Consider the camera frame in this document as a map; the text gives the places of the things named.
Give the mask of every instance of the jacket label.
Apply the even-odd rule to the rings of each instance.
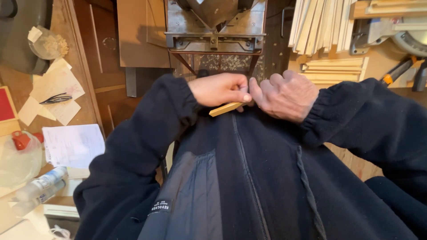
[[[148,215],[158,212],[171,212],[172,210],[172,199],[159,199],[154,202]]]

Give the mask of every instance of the zipper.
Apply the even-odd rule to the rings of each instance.
[[[249,185],[249,187],[250,187],[250,189],[252,191],[252,196],[254,198],[255,207],[257,209],[258,219],[260,221],[261,230],[263,232],[264,240],[270,240],[270,236],[268,234],[268,230],[267,230],[266,225],[264,223],[264,219],[265,219],[264,218],[264,214],[263,214],[263,211],[262,211],[262,208],[261,208],[260,204],[258,203],[258,194],[257,194],[257,192],[255,190],[255,187],[254,187],[254,182],[252,180],[252,175],[249,172],[248,162],[246,161],[246,155],[245,155],[245,151],[243,149],[242,138],[240,138],[239,131],[237,130],[236,116],[234,114],[232,114],[232,115],[233,115],[233,128],[234,128],[234,133],[235,133],[235,135],[237,137],[237,147],[239,148],[240,159],[243,162],[243,166],[245,168],[244,169],[245,170],[245,174],[248,176],[246,179],[247,179],[248,185]]]

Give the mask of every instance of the jacket pocket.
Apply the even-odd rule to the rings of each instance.
[[[222,239],[219,199],[215,150],[187,152],[172,166],[138,239]]]

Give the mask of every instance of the fingernail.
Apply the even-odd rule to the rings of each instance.
[[[249,95],[245,95],[243,97],[243,102],[250,102],[251,101],[251,97],[249,97]]]

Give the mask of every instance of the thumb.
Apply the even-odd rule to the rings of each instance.
[[[260,104],[263,99],[263,92],[260,86],[258,86],[257,80],[254,77],[249,79],[249,93],[251,93],[251,96],[254,98],[254,101],[257,104]]]
[[[224,100],[224,102],[250,102],[250,101],[252,101],[251,95],[239,90],[228,91],[227,94],[225,95],[225,100]]]

